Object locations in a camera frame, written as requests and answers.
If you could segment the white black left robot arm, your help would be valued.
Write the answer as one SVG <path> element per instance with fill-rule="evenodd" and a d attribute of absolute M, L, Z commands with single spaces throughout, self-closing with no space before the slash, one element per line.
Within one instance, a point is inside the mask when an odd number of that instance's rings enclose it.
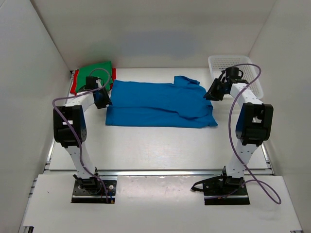
<path fill-rule="evenodd" d="M 103 181 L 93 165 L 85 141 L 87 137 L 84 113 L 92 105 L 98 109 L 106 108 L 112 102 L 106 90 L 111 78 L 102 84 L 94 76 L 86 78 L 84 90 L 76 96 L 56 98 L 53 106 L 53 135 L 56 142 L 70 155 L 77 174 L 76 182 L 90 193 L 100 191 Z"/>

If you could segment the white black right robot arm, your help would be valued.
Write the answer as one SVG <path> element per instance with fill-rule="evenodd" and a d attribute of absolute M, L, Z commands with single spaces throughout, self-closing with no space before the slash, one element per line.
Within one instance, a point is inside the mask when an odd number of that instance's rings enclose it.
<path fill-rule="evenodd" d="M 253 153 L 268 140 L 271 133 L 273 106 L 264 104 L 249 88 L 250 83 L 243 79 L 238 66 L 228 67 L 216 78 L 204 98 L 210 101 L 222 101 L 224 95 L 234 98 L 229 112 L 229 141 L 232 144 L 231 120 L 235 104 L 241 108 L 235 128 L 237 145 L 233 146 L 233 157 L 223 168 L 222 179 L 218 181 L 218 190 L 230 194 L 244 180 L 246 166 Z"/>

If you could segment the blue t shirt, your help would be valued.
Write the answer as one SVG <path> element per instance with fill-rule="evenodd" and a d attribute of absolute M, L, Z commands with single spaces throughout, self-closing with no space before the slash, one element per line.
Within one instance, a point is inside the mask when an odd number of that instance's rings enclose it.
<path fill-rule="evenodd" d="M 173 83 L 140 83 L 116 80 L 112 104 L 106 111 L 108 126 L 216 127 L 213 106 L 197 80 L 175 76 Z"/>

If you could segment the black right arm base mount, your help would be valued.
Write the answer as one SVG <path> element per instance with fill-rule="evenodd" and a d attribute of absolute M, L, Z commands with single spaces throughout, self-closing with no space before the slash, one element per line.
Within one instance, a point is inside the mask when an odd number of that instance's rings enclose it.
<path fill-rule="evenodd" d="M 194 183 L 193 192 L 203 192 L 205 206 L 249 205 L 250 200 L 244 178 L 220 175 Z"/>

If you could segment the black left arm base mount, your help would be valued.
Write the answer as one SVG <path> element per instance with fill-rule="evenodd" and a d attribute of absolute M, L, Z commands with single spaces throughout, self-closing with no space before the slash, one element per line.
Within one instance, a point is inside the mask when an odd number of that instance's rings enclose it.
<path fill-rule="evenodd" d="M 81 179 L 74 175 L 75 183 L 71 203 L 114 204 L 116 200 L 117 180 L 102 180 L 94 177 Z"/>

